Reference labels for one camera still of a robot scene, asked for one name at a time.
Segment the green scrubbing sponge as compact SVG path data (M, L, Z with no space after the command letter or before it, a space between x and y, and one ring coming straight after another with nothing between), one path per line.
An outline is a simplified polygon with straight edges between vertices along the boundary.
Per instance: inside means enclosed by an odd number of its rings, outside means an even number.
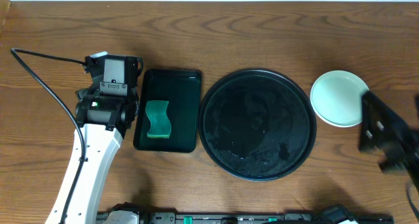
M168 139L172 132L172 125L167 115L169 101L148 101L145 113L150 122L147 137L151 139Z

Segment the mint green plate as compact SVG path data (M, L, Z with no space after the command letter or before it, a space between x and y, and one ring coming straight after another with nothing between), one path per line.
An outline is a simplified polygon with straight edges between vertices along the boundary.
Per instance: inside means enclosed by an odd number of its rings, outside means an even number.
M349 128L362 121L361 97L367 84L349 71L334 70L316 79L310 90L310 102L316 115L326 123Z

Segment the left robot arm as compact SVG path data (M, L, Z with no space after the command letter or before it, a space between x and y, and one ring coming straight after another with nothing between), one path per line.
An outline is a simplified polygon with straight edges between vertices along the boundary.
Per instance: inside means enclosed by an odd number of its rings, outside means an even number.
M47 223L95 223L110 165L139 110L143 60L101 52L85 58L92 84L76 92L72 154Z

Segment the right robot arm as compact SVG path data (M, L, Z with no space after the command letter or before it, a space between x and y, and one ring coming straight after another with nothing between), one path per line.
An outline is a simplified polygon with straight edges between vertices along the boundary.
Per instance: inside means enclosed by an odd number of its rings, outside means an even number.
M361 97L361 112L359 151L382 151L385 158L378 163L381 171L405 170L418 187L418 131L371 91Z

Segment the dark rectangular sponge tray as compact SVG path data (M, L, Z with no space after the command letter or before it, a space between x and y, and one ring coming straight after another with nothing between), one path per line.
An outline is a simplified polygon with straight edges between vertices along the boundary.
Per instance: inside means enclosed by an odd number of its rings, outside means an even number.
M198 71L150 69L143 76L134 147L141 151L190 153L196 147L198 110L201 95ZM148 101L169 101L167 115L172 125L168 139L147 137L150 122L145 108Z

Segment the round black serving tray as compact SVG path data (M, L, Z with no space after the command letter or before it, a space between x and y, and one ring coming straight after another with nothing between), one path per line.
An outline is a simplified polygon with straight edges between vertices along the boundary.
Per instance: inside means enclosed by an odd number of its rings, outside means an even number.
M302 88L265 69L235 71L202 100L198 131L209 157L225 172L271 181L294 172L316 141L316 116Z

